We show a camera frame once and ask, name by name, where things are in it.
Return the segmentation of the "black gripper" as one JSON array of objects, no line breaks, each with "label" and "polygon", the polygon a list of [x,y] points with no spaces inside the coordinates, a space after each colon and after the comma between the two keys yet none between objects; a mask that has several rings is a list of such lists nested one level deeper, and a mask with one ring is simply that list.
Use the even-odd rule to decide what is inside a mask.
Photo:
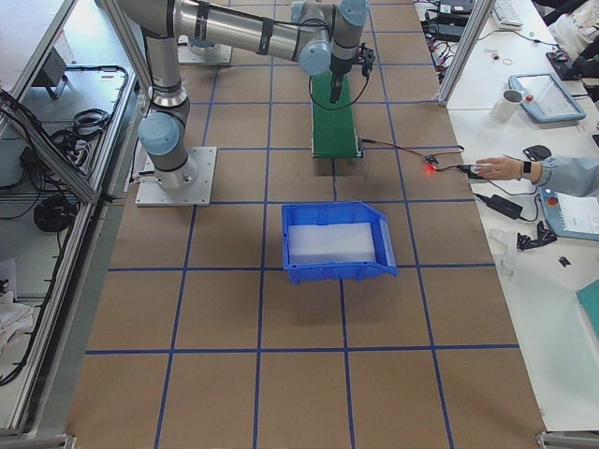
[{"label": "black gripper", "polygon": [[331,71],[329,102],[336,104],[342,93],[343,78],[351,70],[351,60],[332,58],[329,70]]}]

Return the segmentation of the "person's forearm blue sleeve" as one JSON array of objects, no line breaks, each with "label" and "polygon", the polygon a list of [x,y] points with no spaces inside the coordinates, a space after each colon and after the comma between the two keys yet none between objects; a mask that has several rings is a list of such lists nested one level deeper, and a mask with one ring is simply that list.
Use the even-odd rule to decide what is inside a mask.
[{"label": "person's forearm blue sleeve", "polygon": [[598,160],[586,157],[549,157],[520,164],[518,179],[576,197],[598,197]]}]

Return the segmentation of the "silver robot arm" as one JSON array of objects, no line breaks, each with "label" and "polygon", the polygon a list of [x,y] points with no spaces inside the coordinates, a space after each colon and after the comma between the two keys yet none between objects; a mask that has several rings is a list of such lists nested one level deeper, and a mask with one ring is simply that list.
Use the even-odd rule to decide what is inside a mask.
[{"label": "silver robot arm", "polygon": [[139,141],[166,191],[188,188],[199,176],[199,164],[183,143],[189,100],[181,64],[227,65],[234,49],[293,61],[313,78],[330,75],[331,103],[339,101],[353,66],[360,66],[363,77],[373,67],[373,52],[361,40],[369,13],[365,1],[295,1],[287,22],[208,1],[132,1],[123,7],[141,28],[151,77]]}]

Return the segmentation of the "person's hand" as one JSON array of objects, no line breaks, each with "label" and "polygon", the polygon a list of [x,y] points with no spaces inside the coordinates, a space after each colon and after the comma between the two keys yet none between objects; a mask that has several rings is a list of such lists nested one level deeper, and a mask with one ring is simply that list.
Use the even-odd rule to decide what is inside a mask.
[{"label": "person's hand", "polygon": [[507,156],[478,159],[475,161],[476,174],[488,181],[518,180],[524,163]]}]

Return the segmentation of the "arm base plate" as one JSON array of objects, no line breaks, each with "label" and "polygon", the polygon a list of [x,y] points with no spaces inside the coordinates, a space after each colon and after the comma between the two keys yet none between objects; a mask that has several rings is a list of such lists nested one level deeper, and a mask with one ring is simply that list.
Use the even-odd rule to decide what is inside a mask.
[{"label": "arm base plate", "polygon": [[215,147],[189,147],[186,164],[177,171],[156,171],[146,157],[135,203],[140,207],[209,206],[216,165]]}]

